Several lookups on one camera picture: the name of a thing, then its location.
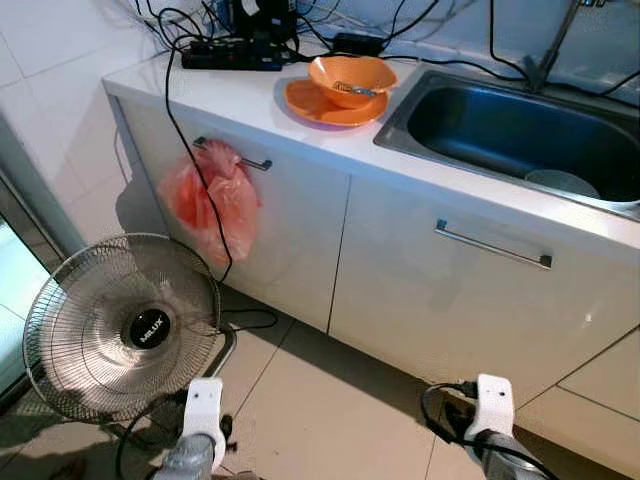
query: stainless steel sink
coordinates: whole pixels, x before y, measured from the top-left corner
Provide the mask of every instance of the stainless steel sink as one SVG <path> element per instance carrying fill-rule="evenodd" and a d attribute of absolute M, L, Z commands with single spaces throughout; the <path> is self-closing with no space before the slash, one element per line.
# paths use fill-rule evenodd
<path fill-rule="evenodd" d="M 640 220 L 637 116 L 427 72 L 377 145 Z"/>

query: power adapter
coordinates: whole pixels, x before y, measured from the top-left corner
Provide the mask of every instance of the power adapter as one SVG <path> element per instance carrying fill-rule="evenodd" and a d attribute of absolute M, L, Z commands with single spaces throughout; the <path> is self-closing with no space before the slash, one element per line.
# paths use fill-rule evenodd
<path fill-rule="evenodd" d="M 333 50 L 354 55 L 377 57 L 384 50 L 384 38 L 356 33 L 338 33 L 333 37 Z"/>

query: orange bowl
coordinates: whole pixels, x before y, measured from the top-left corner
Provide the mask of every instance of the orange bowl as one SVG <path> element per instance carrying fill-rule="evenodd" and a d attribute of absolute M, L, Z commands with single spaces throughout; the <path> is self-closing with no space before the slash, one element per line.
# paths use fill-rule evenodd
<path fill-rule="evenodd" d="M 360 108 L 369 103 L 371 97 L 338 90 L 333 87 L 335 82 L 380 94 L 398 81 L 393 70 L 375 57 L 318 57 L 309 64 L 309 76 L 329 100 L 343 108 Z"/>

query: red plastic bag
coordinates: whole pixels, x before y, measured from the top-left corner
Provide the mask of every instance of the red plastic bag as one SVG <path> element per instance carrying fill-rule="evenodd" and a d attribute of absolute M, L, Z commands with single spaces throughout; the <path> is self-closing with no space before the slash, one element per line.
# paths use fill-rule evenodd
<path fill-rule="evenodd" d="M 158 193 L 182 227 L 196 240 L 201 253 L 215 263 L 227 263 L 218 223 L 208 195 L 216 204 L 224 236 L 233 260 L 247 258 L 256 238 L 258 196 L 232 147 L 220 140 L 206 140 L 194 149 L 200 176 L 188 156 L 163 178 Z"/>

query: drawer handle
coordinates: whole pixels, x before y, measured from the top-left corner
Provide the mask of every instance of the drawer handle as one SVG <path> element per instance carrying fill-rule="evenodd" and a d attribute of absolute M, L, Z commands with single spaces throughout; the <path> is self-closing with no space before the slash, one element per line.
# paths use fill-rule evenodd
<path fill-rule="evenodd" d="M 438 219 L 434 232 L 436 232 L 438 235 L 443 235 L 445 237 L 452 238 L 453 240 L 457 240 L 458 242 L 466 243 L 467 245 L 472 245 L 488 252 L 517 260 L 518 262 L 527 263 L 529 265 L 542 268 L 543 270 L 551 270 L 551 264 L 553 263 L 553 257 L 551 255 L 540 255 L 540 258 L 536 260 L 533 258 L 525 257 L 523 255 L 519 255 L 517 253 L 510 252 L 509 250 L 505 250 L 494 245 L 490 245 L 488 243 L 481 242 L 480 240 L 476 240 L 474 238 L 465 237 L 464 235 L 460 235 L 459 233 L 454 233 L 447 230 L 447 221 L 441 218 Z"/>
<path fill-rule="evenodd" d="M 198 137 L 193 141 L 193 146 L 196 148 L 204 148 L 202 146 L 202 144 L 206 141 L 207 139 L 204 137 Z M 246 165 L 247 167 L 251 167 L 251 168 L 255 168 L 256 170 L 261 170 L 263 172 L 266 172 L 267 170 L 269 170 L 272 166 L 273 166 L 273 162 L 271 160 L 265 160 L 262 163 L 258 163 L 258 162 L 254 162 L 253 160 L 249 160 L 248 158 L 244 158 L 242 157 L 242 159 L 240 160 L 240 162 L 243 165 Z"/>

